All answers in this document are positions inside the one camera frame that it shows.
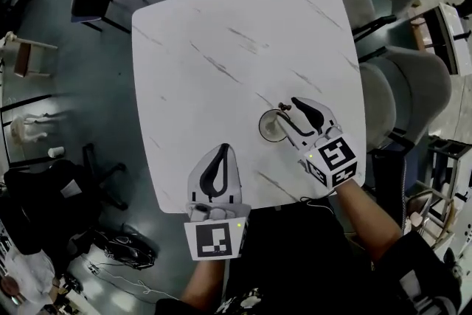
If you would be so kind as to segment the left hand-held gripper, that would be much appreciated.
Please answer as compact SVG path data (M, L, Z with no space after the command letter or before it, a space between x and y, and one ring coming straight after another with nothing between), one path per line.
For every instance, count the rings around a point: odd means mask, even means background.
M190 218L184 224L193 260L230 260L241 255L251 207L240 203L241 183L236 155L223 143L204 155L187 182Z

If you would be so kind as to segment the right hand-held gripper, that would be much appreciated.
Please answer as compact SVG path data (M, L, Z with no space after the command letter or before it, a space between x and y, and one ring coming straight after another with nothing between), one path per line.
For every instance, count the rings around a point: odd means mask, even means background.
M336 125L333 112L325 105L304 97L292 97L316 131L303 132L289 117L278 113L278 123L298 150L300 165L314 189L336 189L353 179L358 171L358 157L349 134Z

